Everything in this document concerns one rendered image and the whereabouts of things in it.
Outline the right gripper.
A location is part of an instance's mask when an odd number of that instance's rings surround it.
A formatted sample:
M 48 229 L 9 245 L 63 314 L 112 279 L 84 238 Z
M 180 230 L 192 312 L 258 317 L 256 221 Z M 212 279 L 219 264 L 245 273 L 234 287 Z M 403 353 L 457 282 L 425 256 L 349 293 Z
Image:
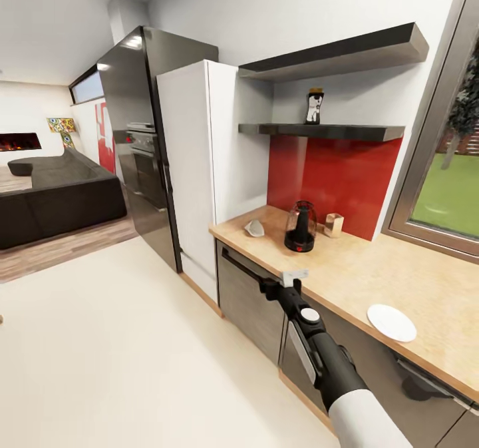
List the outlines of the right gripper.
M 260 292 L 265 293 L 267 301 L 278 300 L 283 307 L 285 300 L 291 296 L 301 297 L 301 282 L 299 280 L 293 281 L 293 286 L 284 288 L 280 282 L 268 282 L 265 283 L 261 276 L 259 276 Z

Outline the bottle of coffee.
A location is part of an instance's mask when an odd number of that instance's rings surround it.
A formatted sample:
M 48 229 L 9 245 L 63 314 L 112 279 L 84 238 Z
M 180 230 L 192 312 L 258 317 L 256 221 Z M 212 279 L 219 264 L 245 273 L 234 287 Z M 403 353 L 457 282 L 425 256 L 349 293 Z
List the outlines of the bottle of coffee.
M 320 108 L 324 97 L 323 89 L 310 89 L 307 98 L 307 112 L 303 124 L 320 124 Z

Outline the saucer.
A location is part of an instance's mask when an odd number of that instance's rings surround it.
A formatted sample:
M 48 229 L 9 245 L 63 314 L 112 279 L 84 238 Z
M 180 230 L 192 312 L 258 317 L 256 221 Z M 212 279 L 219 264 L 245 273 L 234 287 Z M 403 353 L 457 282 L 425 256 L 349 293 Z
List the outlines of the saucer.
M 416 337 L 416 328 L 409 317 L 384 304 L 372 305 L 367 311 L 370 322 L 385 335 L 399 340 L 412 341 Z

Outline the electric kettle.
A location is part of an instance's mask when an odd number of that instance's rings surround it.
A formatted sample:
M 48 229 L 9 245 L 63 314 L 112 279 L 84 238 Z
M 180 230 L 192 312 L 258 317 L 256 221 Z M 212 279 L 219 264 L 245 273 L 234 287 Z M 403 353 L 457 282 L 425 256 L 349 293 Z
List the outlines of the electric kettle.
M 296 202 L 289 212 L 284 244 L 294 252 L 310 252 L 315 244 L 316 230 L 314 205 L 306 201 Z

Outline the paper coffee filter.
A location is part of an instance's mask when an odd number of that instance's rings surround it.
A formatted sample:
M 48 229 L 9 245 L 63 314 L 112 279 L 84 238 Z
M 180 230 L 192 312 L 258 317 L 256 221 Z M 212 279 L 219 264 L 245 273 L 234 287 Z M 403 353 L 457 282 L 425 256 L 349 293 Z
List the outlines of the paper coffee filter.
M 264 228 L 259 220 L 252 220 L 244 229 L 255 237 L 261 237 L 264 235 Z

